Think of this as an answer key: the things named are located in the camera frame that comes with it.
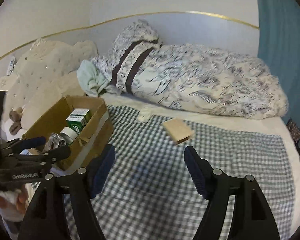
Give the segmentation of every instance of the light blue towel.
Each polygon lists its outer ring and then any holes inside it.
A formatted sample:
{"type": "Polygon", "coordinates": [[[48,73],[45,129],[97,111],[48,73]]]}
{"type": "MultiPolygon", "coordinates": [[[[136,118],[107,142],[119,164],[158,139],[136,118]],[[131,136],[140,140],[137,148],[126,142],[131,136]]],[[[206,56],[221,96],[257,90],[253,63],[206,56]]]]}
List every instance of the light blue towel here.
{"type": "Polygon", "coordinates": [[[77,70],[77,78],[82,90],[90,97],[98,97],[109,84],[100,70],[88,60],[81,62],[77,70]]]}

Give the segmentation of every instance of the stuffed animal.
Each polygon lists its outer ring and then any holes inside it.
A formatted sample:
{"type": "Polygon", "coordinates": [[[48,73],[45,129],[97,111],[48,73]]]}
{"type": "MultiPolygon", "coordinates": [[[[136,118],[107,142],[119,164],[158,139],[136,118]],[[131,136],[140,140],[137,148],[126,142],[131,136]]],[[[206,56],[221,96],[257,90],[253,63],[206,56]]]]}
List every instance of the stuffed animal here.
{"type": "Polygon", "coordinates": [[[11,135],[16,135],[21,127],[21,118],[22,118],[22,107],[18,107],[15,111],[11,110],[9,113],[10,119],[14,122],[9,129],[11,135]]]}

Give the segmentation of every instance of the gingham blanket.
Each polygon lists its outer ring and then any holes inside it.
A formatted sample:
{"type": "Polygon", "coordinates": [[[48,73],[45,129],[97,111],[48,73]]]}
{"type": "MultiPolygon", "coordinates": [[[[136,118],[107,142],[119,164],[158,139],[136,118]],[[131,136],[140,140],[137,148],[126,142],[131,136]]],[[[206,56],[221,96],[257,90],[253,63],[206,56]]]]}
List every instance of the gingham blanket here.
{"type": "MultiPolygon", "coordinates": [[[[102,193],[91,201],[106,239],[194,237],[208,202],[197,193],[184,163],[187,145],[229,176],[255,176],[281,239],[288,239],[294,184],[280,136],[185,121],[195,131],[194,138],[176,146],[161,125],[169,117],[153,115],[139,123],[136,109],[108,106],[108,110],[116,160],[102,193]]],[[[65,209],[71,237],[79,239],[68,195],[65,209]]],[[[234,197],[230,197],[220,239],[227,239],[233,209],[234,197]]]]}

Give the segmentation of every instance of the cardboard box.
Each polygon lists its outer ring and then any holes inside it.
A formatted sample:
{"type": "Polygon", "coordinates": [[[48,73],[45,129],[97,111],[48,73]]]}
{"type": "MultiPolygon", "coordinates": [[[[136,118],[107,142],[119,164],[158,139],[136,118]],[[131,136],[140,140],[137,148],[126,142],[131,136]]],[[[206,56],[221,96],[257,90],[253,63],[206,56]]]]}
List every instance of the cardboard box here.
{"type": "MultiPolygon", "coordinates": [[[[99,156],[112,135],[113,126],[102,98],[65,96],[45,112],[24,134],[25,138],[44,136],[46,139],[53,132],[59,134],[64,127],[68,126],[66,119],[75,108],[89,108],[92,117],[70,145],[70,157],[57,163],[68,173],[80,167],[86,167],[91,159],[99,156]]],[[[38,151],[42,149],[43,146],[29,151],[32,154],[38,154],[38,151]]]]}

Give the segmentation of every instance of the wooden block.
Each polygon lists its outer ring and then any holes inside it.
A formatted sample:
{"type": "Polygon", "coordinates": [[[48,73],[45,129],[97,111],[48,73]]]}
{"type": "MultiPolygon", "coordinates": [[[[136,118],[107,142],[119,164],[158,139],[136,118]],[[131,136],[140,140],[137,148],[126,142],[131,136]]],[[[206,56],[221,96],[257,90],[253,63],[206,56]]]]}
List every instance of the wooden block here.
{"type": "Polygon", "coordinates": [[[175,144],[185,142],[192,138],[194,131],[190,129],[181,119],[173,118],[162,123],[175,144]]]}

